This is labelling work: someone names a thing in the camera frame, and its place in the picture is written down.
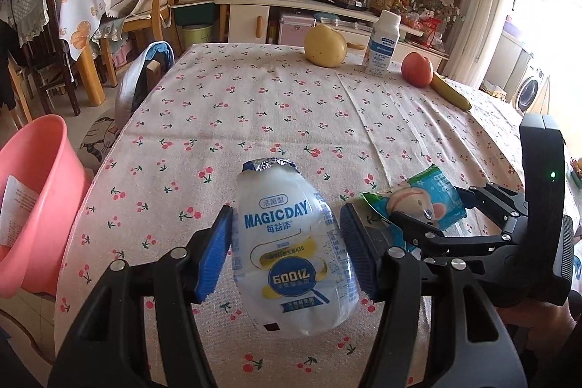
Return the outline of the person's right hand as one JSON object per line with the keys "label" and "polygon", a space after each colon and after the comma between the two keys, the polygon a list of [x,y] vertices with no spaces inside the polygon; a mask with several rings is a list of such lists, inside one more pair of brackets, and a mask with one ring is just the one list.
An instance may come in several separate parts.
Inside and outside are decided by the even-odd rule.
{"label": "person's right hand", "polygon": [[576,326],[567,303],[524,300],[497,313],[504,323],[528,329],[528,347],[541,352],[558,351]]}

